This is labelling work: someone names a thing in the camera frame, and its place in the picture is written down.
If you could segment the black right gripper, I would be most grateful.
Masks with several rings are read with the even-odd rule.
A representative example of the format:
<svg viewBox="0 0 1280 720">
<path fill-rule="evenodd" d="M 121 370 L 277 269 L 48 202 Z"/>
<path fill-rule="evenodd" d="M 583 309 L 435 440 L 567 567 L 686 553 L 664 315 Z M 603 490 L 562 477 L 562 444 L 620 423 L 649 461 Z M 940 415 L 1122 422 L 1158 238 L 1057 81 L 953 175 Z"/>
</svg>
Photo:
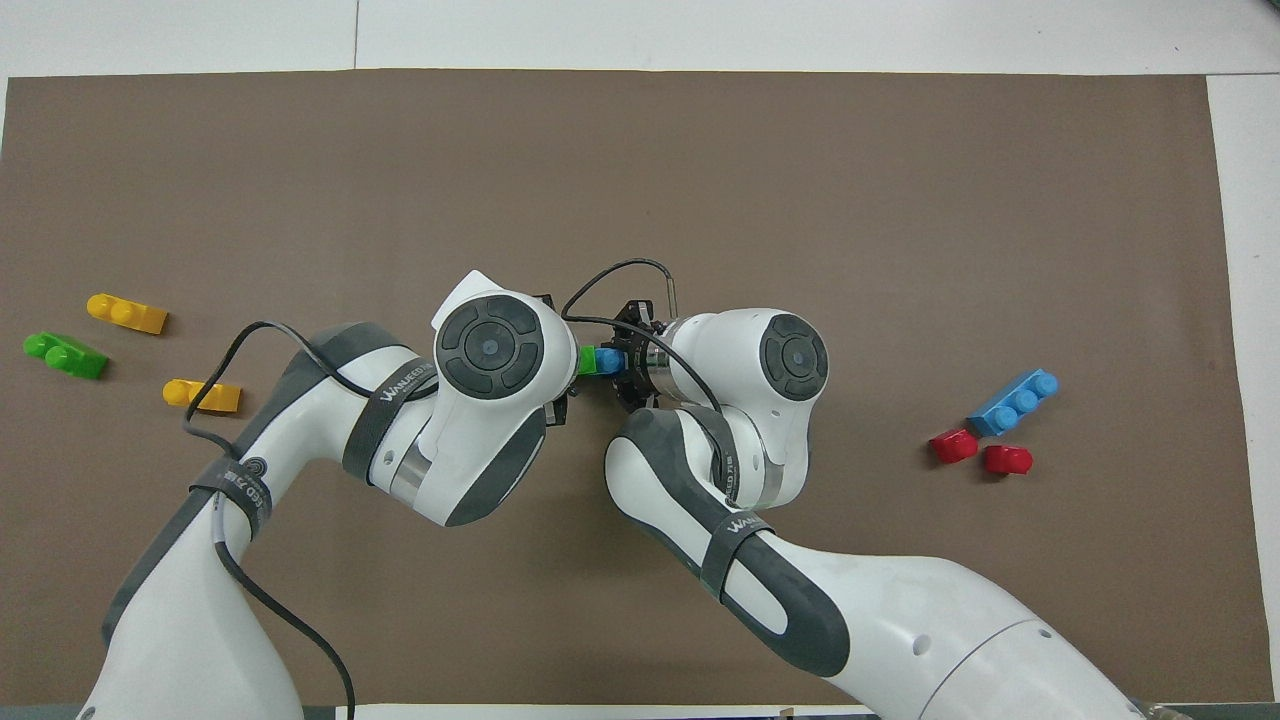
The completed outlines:
<svg viewBox="0 0 1280 720">
<path fill-rule="evenodd" d="M 658 337 L 666 324 L 657 316 L 652 300 L 628 300 L 614 318 L 627 325 L 616 327 L 614 334 L 602 346 L 621 350 L 625 368 L 621 373 L 602 377 L 613 384 L 621 406 L 632 413 L 640 407 L 659 407 L 663 389 L 669 387 L 669 356 L 634 327 Z"/>
</svg>

